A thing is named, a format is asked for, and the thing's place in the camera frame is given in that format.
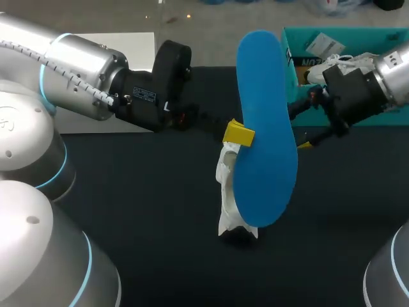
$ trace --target yellow block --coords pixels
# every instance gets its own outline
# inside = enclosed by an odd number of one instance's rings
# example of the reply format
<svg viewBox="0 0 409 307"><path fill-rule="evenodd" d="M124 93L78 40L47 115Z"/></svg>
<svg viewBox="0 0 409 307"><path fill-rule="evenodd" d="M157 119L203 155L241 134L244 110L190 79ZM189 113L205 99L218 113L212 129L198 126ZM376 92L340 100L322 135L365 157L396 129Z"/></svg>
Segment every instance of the yellow block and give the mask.
<svg viewBox="0 0 409 307"><path fill-rule="evenodd" d="M306 142L304 144L298 145L298 149L304 149L304 148L312 148L313 145L310 142Z"/></svg>
<svg viewBox="0 0 409 307"><path fill-rule="evenodd" d="M250 147L253 142L255 132L247 129L242 123L231 120L224 133L223 142L232 142Z"/></svg>

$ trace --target gray floor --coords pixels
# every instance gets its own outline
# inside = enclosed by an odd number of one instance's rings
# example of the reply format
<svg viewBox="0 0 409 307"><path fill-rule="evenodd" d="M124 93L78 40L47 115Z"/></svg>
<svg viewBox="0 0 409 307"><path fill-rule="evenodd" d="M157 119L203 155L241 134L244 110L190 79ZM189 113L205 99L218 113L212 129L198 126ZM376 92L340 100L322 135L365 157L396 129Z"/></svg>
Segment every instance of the gray floor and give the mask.
<svg viewBox="0 0 409 307"><path fill-rule="evenodd" d="M302 0L218 6L199 0L1 0L1 11L71 33L154 31L158 43L172 39L191 46L195 66L234 65L240 39L255 29L279 35L285 26L409 26L408 1L394 12L365 5L346 18L317 18Z"/></svg>

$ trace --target blue insole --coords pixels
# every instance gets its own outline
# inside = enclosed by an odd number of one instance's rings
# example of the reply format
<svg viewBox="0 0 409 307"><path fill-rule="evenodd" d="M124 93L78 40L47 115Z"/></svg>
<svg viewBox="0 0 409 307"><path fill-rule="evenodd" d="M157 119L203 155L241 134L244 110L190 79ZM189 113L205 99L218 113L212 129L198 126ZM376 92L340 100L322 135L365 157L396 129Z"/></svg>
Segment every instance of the blue insole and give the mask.
<svg viewBox="0 0 409 307"><path fill-rule="evenodd" d="M251 147L241 146L233 175L236 204L255 227L274 223L284 212L297 177L297 146L288 116L280 42L255 31L240 42L237 81Z"/></svg>

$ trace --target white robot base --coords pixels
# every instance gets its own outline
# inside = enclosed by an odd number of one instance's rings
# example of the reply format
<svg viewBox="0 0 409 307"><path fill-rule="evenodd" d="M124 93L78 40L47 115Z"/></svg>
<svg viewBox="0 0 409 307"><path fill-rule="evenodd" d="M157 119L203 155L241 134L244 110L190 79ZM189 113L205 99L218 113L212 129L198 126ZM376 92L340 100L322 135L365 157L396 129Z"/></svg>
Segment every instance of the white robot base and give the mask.
<svg viewBox="0 0 409 307"><path fill-rule="evenodd" d="M38 97L0 91L0 180L25 182L54 201L73 186L66 146Z"/></svg>
<svg viewBox="0 0 409 307"><path fill-rule="evenodd" d="M0 306L119 307L109 258L39 190L0 181Z"/></svg>

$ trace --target white sneaker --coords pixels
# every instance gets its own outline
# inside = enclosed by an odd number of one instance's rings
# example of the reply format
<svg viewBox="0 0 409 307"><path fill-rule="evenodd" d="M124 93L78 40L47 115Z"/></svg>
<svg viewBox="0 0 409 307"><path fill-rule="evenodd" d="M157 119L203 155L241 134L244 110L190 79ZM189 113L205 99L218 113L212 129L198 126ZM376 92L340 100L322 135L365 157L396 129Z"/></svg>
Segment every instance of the white sneaker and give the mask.
<svg viewBox="0 0 409 307"><path fill-rule="evenodd" d="M361 69L363 74L367 74L375 69L373 63L374 58L377 55L365 52L360 56L340 56L339 54L333 54L327 58L327 60L319 65L311 67L305 72L304 78L310 84L320 84L325 85L325 80L323 76L323 71L328 68L338 65L341 72L346 75L355 69Z"/></svg>
<svg viewBox="0 0 409 307"><path fill-rule="evenodd" d="M240 145L234 143L223 143L219 162L216 169L216 180L222 186L222 210L219 221L219 236L226 230L230 231L242 226L248 232L258 238L258 229L248 225L240 215L235 195L233 194L233 171L236 164L237 153Z"/></svg>

